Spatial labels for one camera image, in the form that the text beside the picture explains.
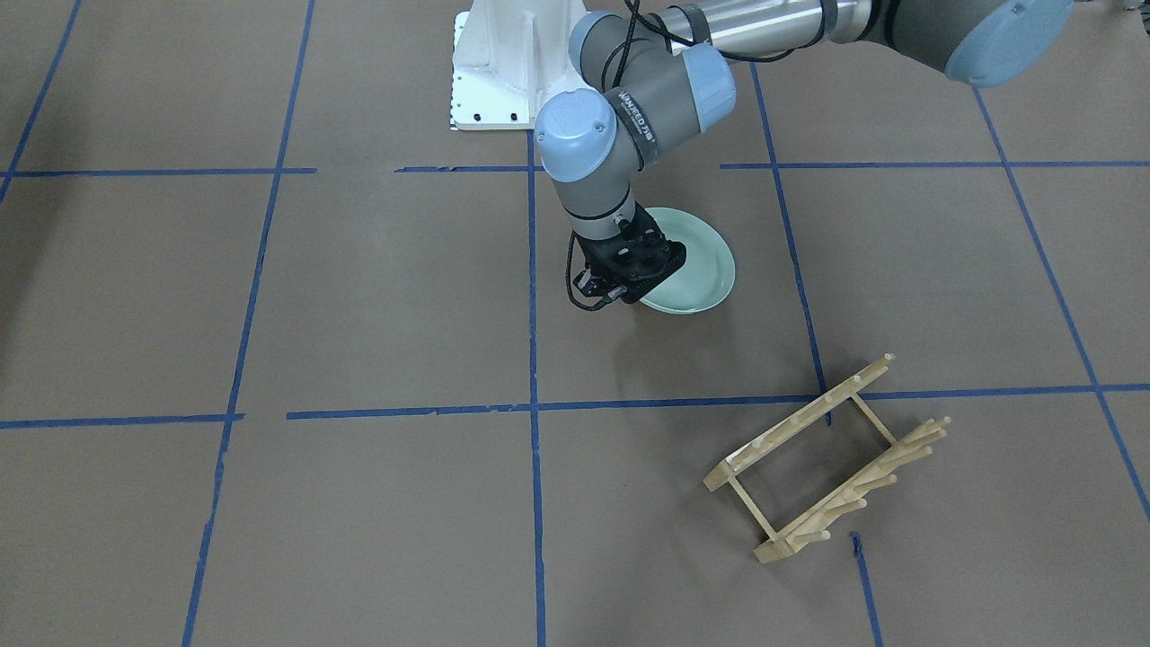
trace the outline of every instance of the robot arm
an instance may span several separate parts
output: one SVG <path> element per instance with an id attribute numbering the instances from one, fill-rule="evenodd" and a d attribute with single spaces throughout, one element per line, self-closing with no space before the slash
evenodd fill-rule
<path id="1" fill-rule="evenodd" d="M 1061 31 L 1073 0 L 702 0 L 631 18 L 588 14 L 572 62 L 595 90 L 551 99 L 536 122 L 539 154 L 585 257 L 574 285 L 635 302 L 681 268 L 639 203 L 630 176 L 730 114 L 726 59 L 773 60 L 823 40 L 869 40 L 986 87 L 1033 64 Z"/>

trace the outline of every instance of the round plate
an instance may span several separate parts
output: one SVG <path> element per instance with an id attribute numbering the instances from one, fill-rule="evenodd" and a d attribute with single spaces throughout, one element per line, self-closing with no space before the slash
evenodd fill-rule
<path id="1" fill-rule="evenodd" d="M 668 239 L 687 245 L 687 262 L 639 300 L 668 314 L 695 314 L 722 302 L 735 286 L 735 256 L 722 236 L 676 208 L 651 207 L 647 213 Z"/>

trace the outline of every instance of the light blue joint cap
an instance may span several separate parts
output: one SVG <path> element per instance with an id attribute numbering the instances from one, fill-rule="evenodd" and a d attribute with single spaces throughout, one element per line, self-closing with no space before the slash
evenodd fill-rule
<path id="1" fill-rule="evenodd" d="M 580 87 L 553 97 L 535 120 L 539 156 L 557 182 L 576 182 L 599 168 L 615 144 L 618 121 L 607 99 Z"/>
<path id="2" fill-rule="evenodd" d="M 699 115 L 699 132 L 719 123 L 735 109 L 735 76 L 727 59 L 708 43 L 689 47 L 680 54 L 691 83 L 695 111 Z"/>
<path id="3" fill-rule="evenodd" d="M 575 23 L 572 37 L 567 39 L 567 55 L 570 56 L 572 63 L 575 66 L 575 71 L 580 76 L 583 76 L 583 69 L 578 61 L 583 57 L 583 41 L 586 40 L 586 34 L 591 33 L 591 29 L 595 28 L 597 22 L 613 15 L 611 11 L 591 11 Z"/>
<path id="4" fill-rule="evenodd" d="M 1011 0 L 983 18 L 946 61 L 946 76 L 975 87 L 1000 85 L 1033 66 L 1071 17 L 1074 0 Z"/>

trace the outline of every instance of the blue cap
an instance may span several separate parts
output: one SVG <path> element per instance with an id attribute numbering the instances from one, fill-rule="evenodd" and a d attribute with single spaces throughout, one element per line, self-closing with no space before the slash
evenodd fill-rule
<path id="1" fill-rule="evenodd" d="M 688 47 L 680 55 L 687 66 L 687 79 L 691 83 L 699 132 L 706 132 L 735 109 L 735 76 L 730 74 L 727 59 L 707 43 Z"/>
<path id="2" fill-rule="evenodd" d="M 616 129 L 615 110 L 595 90 L 554 95 L 535 120 L 543 168 L 558 182 L 583 179 L 607 159 Z"/>
<path id="3" fill-rule="evenodd" d="M 583 76 L 580 59 L 583 57 L 583 41 L 586 40 L 586 34 L 591 33 L 591 29 L 597 22 L 613 15 L 615 14 L 611 11 L 591 11 L 575 23 L 575 29 L 572 30 L 572 36 L 567 39 L 567 55 L 570 56 L 572 63 L 575 66 L 575 71 L 580 76 Z"/>
<path id="4" fill-rule="evenodd" d="M 1074 0 L 1010 0 L 958 44 L 946 76 L 975 87 L 1000 85 L 1033 66 L 1071 17 Z"/>

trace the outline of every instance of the white plastic bracket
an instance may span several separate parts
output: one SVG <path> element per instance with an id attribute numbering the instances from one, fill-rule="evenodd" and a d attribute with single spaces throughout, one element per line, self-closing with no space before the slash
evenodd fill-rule
<path id="1" fill-rule="evenodd" d="M 451 124 L 526 130 L 549 99 L 588 87 L 567 54 L 582 0 L 474 0 L 455 16 Z"/>

